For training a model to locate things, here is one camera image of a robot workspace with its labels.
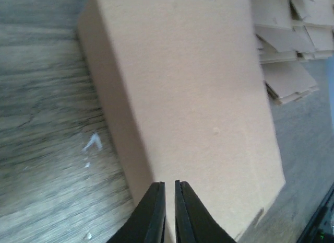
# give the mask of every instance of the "flattened cardboard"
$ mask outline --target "flattened cardboard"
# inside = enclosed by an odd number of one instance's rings
[[[255,39],[256,39],[256,48],[258,50],[262,50],[263,49],[263,44],[262,44],[261,40],[257,36],[255,36]]]
[[[334,26],[332,0],[291,0],[291,2],[304,23]]]
[[[263,53],[259,54],[261,64],[297,60],[297,53],[295,51],[286,51],[279,53],[266,41],[261,40],[261,44],[263,46]]]
[[[255,25],[291,29],[289,0],[250,0]]]
[[[278,52],[314,52],[313,44],[293,30],[255,26],[255,33],[273,46]]]
[[[262,65],[265,80],[277,99],[286,103],[317,88],[316,81],[298,61]]]
[[[297,53],[294,51],[260,54],[261,64],[294,61],[294,60],[297,60]]]
[[[166,182],[167,234],[177,179],[234,238],[284,185],[250,12],[248,0],[90,0],[80,17],[134,202]]]
[[[316,51],[334,50],[333,32],[331,27],[306,26],[306,30]]]

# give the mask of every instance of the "wooden floor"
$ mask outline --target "wooden floor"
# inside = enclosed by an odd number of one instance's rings
[[[106,242],[133,210],[74,32],[84,2],[0,0],[0,242]]]
[[[0,242],[105,242],[133,210],[74,31],[85,1],[0,0]],[[295,242],[334,181],[325,64],[307,66],[321,91],[272,105],[287,185],[240,242]]]

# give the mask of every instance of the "white debris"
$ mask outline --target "white debris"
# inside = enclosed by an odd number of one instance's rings
[[[94,143],[96,143],[96,146],[98,147],[99,151],[102,150],[101,139],[97,133],[94,133],[92,137],[90,137],[88,144],[82,150],[86,152],[88,147],[90,147]]]
[[[85,239],[90,240],[92,238],[92,234],[88,232],[85,236]]]

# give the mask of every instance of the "floor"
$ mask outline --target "floor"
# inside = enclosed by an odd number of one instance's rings
[[[134,208],[74,31],[85,1],[0,0],[0,242],[106,242]]]
[[[0,0],[0,242],[105,242],[134,208],[75,35],[85,1]],[[334,182],[326,64],[305,66],[320,91],[271,105],[287,184],[240,242],[295,242]]]

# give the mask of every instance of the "concrete floor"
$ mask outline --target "concrete floor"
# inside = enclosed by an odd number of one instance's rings
[[[0,242],[105,242],[133,209],[75,36],[85,1],[0,0]],[[271,105],[287,184],[240,242],[295,242],[334,182],[326,63],[305,66],[320,91]]]

